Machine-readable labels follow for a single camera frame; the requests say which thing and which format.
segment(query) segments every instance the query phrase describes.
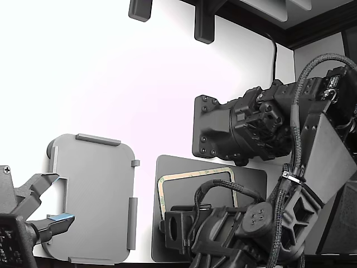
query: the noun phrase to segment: black wall hook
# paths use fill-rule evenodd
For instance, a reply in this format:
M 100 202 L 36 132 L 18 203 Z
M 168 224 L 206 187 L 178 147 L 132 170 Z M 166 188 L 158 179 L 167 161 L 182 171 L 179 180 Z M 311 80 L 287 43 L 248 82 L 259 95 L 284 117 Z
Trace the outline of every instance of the black wall hook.
M 214 41 L 215 15 L 227 0 L 196 0 L 195 39 L 210 44 Z M 152 0 L 131 0 L 129 17 L 146 22 L 150 19 Z

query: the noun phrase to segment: gray tablet holder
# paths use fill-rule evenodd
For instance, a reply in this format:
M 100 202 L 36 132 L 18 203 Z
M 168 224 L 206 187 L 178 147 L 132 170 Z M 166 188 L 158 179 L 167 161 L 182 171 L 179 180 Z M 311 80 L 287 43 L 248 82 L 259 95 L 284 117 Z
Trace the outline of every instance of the gray tablet holder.
M 131 148 L 89 135 L 62 135 L 48 148 L 50 171 L 66 180 L 68 232 L 42 244 L 53 258 L 74 264 L 114 265 L 135 250 L 137 198 Z

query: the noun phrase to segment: wooden trim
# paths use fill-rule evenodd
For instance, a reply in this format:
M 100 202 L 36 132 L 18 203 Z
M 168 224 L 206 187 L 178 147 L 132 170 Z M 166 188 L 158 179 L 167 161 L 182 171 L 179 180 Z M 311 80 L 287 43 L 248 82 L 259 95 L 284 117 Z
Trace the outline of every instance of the wooden trim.
M 193 6 L 196 4 L 196 0 L 181 1 Z M 270 34 L 278 44 L 291 50 L 357 26 L 356 14 L 357 1 L 352 1 L 284 30 L 229 1 L 217 12 L 217 16 L 259 35 Z
M 344 4 L 286 30 L 288 48 L 295 50 L 357 25 L 357 1 Z

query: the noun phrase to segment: white background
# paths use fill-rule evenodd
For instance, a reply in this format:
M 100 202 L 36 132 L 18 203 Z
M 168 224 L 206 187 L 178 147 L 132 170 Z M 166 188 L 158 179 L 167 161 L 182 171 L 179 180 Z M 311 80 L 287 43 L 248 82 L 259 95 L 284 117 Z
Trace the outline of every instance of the white background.
M 129 0 L 0 1 L 0 164 L 15 186 L 48 171 L 46 148 L 64 133 L 121 140 L 141 166 L 137 250 L 152 262 L 151 227 L 159 155 L 193 158 L 194 99 L 220 103 L 271 83 L 273 46 L 222 18 L 215 42 L 194 40 L 194 7 L 154 0 L 151 19 L 128 17 Z M 295 81 L 293 51 L 279 46 L 277 77 Z M 251 163 L 277 180 L 279 166 Z M 61 213 L 60 184 L 31 219 Z M 44 256 L 41 247 L 35 254 Z

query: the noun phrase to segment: gray plastic panel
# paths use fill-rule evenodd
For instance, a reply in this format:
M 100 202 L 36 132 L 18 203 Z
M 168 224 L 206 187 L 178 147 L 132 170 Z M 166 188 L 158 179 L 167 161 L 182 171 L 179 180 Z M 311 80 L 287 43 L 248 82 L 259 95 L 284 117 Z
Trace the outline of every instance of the gray plastic panel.
M 208 170 L 230 167 L 235 176 L 235 182 L 254 189 L 266 198 L 267 195 L 267 174 L 263 170 L 248 169 L 221 165 L 212 162 L 185 159 L 175 156 L 162 155 L 157 159 L 156 182 L 155 182 L 155 202 L 153 212 L 152 245 L 151 257 L 155 262 L 186 262 L 183 256 L 177 251 L 165 247 L 165 236 L 159 231 L 158 226 L 161 220 L 160 204 L 157 191 L 158 180 L 165 175 L 180 174 L 186 172 Z M 173 205 L 193 205 L 194 195 L 197 188 L 204 182 L 211 179 L 229 180 L 228 173 L 216 175 L 206 175 L 195 178 L 166 181 L 163 184 L 165 194 L 166 210 L 169 211 Z M 238 194 L 239 206 L 250 204 L 253 199 L 245 195 Z M 205 197 L 203 204 L 212 204 L 213 207 L 232 207 L 233 199 L 229 189 L 217 187 L 211 189 Z
M 135 249 L 137 199 L 132 198 L 134 153 L 120 141 L 62 135 L 49 144 L 50 169 L 66 179 L 68 232 L 44 243 L 54 258 L 75 264 L 114 265 Z

